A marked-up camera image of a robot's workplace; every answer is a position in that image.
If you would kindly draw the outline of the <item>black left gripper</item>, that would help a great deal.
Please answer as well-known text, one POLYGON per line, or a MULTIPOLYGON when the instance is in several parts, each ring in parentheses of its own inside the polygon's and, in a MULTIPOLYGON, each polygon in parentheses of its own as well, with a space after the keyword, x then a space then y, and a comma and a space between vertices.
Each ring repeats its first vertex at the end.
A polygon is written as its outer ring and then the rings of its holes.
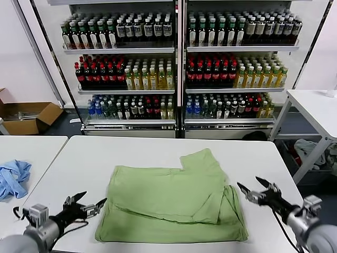
POLYGON ((77 203, 83 196, 86 195, 86 191, 77 193, 73 196, 68 196, 63 204, 63 210, 55 216, 52 216, 52 220, 58 225, 59 228, 66 228, 72 224, 75 220, 85 220, 92 218, 101 212, 107 198, 100 200, 97 204, 84 206, 77 203))

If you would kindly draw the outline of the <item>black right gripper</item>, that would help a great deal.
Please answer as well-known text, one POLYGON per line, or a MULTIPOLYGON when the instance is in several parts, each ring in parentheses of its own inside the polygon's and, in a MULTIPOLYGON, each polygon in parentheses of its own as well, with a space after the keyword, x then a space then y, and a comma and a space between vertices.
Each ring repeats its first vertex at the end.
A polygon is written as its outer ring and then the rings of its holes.
POLYGON ((241 183, 237 183, 240 191, 249 202, 259 204, 259 206, 268 206, 279 215, 289 215, 295 209, 295 205, 282 198, 281 190, 275 183, 270 183, 257 176, 255 178, 266 189, 265 191, 251 191, 241 183))

